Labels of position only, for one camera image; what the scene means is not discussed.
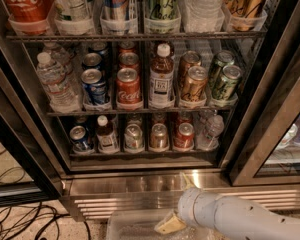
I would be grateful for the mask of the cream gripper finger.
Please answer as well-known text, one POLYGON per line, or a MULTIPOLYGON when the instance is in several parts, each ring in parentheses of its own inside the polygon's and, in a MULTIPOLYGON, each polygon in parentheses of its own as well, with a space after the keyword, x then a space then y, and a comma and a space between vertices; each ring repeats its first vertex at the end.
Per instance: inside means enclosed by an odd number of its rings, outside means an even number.
POLYGON ((194 183, 188 178, 185 173, 181 174, 181 188, 187 190, 194 187, 194 183))
POLYGON ((186 224, 175 212, 170 212, 156 224, 154 230, 159 234, 166 235, 183 230, 184 228, 186 228, 186 224))

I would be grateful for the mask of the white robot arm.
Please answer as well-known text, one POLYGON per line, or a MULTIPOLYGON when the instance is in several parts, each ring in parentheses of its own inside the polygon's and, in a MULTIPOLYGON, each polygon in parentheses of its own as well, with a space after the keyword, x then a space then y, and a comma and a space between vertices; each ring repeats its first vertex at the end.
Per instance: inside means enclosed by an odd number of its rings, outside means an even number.
POLYGON ((300 240, 300 219, 273 213, 256 202, 198 188, 180 174, 183 194, 154 230, 170 234, 185 229, 209 228, 231 240, 300 240))

